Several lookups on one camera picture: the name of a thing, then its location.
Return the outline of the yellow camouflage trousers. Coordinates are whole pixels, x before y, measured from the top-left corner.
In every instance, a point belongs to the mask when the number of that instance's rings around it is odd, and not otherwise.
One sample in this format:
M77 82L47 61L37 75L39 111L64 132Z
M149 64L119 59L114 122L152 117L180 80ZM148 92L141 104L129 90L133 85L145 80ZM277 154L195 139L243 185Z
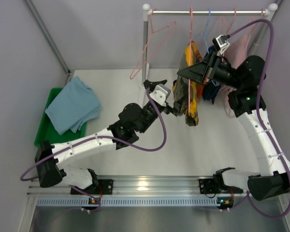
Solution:
M189 43L183 53L179 70L195 65L203 60L194 41ZM185 116L185 123L195 127L199 123L198 100L200 99L201 85L178 76L173 82L174 102L179 104L179 116Z

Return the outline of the light blue trousers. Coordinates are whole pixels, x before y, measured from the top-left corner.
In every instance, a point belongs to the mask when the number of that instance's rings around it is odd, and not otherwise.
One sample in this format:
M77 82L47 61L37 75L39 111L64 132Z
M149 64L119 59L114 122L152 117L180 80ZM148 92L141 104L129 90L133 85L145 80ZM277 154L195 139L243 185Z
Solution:
M71 130L76 133L84 123L100 116L102 106L91 87L78 76L60 91L45 113L58 134Z

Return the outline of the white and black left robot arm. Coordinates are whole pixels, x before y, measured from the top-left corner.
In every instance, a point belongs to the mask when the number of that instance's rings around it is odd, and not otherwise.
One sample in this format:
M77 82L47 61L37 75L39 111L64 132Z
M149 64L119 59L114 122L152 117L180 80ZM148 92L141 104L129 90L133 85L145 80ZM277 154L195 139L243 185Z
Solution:
M156 119L162 119L161 113L179 115L184 98L170 106L166 100L171 91L165 86L166 82L144 81L150 96L148 103L143 107L136 103L127 104L118 115L119 120L98 133L66 143L41 143L35 156L40 187L62 183L78 189L95 189L99 184L95 172L72 167L72 164L101 152L134 146L139 139L137 133L145 133Z

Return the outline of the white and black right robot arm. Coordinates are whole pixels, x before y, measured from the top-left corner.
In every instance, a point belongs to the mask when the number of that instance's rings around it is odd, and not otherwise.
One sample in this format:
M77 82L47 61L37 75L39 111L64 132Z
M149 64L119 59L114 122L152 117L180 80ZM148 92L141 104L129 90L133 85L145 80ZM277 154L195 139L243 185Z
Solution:
M251 142L259 172L225 168L216 171L213 178L219 189L247 190L258 201L290 193L290 162L282 152L277 152L279 146L273 144L276 137L266 104L257 96L264 65L261 57L252 55L235 69L211 52L203 61L177 72L180 77L199 84L206 85L213 80L236 89L228 94L228 102Z

